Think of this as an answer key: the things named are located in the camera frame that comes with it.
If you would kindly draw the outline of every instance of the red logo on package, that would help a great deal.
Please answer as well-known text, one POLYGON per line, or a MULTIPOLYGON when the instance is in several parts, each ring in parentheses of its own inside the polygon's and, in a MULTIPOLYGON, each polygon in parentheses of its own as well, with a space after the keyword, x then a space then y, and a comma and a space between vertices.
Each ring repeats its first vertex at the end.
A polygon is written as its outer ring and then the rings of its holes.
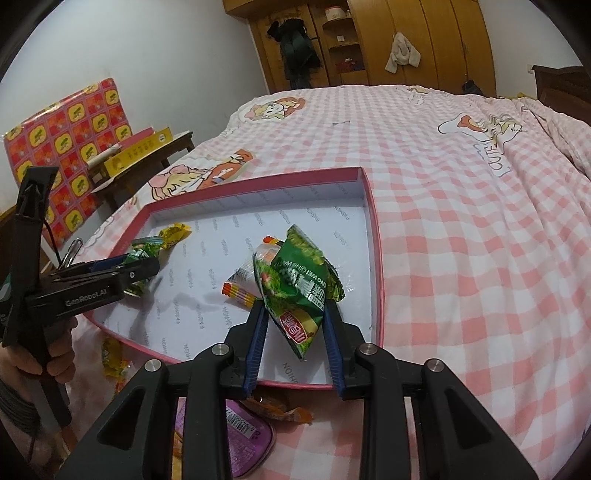
POLYGON ((308 338, 306 331, 302 327, 300 321, 294 317, 291 312, 285 312, 279 317, 283 329, 287 332, 295 343, 302 343, 308 338))

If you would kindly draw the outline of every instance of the green wrapper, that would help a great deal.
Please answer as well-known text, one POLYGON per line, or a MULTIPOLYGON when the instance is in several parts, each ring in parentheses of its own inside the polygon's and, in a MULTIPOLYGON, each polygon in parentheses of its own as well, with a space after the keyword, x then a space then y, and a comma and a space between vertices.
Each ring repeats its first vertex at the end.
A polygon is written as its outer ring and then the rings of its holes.
MULTIPOLYGON (((160 254, 160 248, 162 248, 163 245, 164 239, 161 236, 137 238, 131 242, 131 250, 127 254, 127 258, 123 263, 131 263, 143 258, 158 257, 160 254)), ((149 283, 149 278, 132 283, 129 288, 125 290, 125 293, 134 297, 141 297, 149 283)))
POLYGON ((267 264, 254 255, 255 279, 265 306, 292 350, 304 356, 324 318, 326 297, 345 297, 335 268, 315 244, 293 225, 267 264))

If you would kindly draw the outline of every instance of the silver screw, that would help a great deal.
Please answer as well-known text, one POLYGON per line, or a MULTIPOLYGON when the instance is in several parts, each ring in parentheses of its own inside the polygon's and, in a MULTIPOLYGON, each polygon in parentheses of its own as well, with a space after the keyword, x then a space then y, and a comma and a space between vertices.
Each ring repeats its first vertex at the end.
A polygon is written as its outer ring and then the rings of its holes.
POLYGON ((374 355, 378 353, 378 347, 373 343, 362 343, 359 345, 359 351, 364 355, 374 355))
POLYGON ((217 343, 212 347, 212 353, 217 356, 224 356, 230 351, 230 347, 225 343, 217 343))
POLYGON ((437 358, 431 358, 427 362, 427 368, 431 372, 435 372, 435 373, 443 372, 444 367, 445 367, 445 364, 441 360, 438 360, 437 358))
POLYGON ((157 372, 158 370, 160 370, 161 366, 162 366, 162 362, 160 360, 158 360, 157 358, 153 358, 152 360, 148 360, 145 363, 144 368, 148 372, 157 372))

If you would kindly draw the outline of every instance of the barcode label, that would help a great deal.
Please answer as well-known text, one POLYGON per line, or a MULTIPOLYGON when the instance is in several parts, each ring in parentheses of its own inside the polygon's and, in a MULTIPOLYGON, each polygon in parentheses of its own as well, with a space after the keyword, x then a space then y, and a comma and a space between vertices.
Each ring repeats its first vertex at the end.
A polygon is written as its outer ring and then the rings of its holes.
POLYGON ((254 428, 250 423, 244 420, 229 407, 226 407, 226 421, 228 422, 228 425, 232 425, 247 439, 250 439, 256 431, 256 428, 254 428))

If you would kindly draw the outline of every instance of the white wall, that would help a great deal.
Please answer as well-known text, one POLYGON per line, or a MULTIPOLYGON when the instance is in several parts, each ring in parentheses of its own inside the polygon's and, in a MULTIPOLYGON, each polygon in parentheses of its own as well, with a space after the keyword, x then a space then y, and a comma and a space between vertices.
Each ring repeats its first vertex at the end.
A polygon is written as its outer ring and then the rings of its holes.
POLYGON ((528 65, 581 65, 558 28, 530 0, 479 0, 491 39, 499 96, 537 97, 528 65))
MULTIPOLYGON (((0 134, 107 77, 135 131, 193 130, 196 145, 267 92, 248 24, 226 15, 222 0, 64 0, 0 82, 0 134)), ((0 212, 17 191, 0 145, 0 212)))

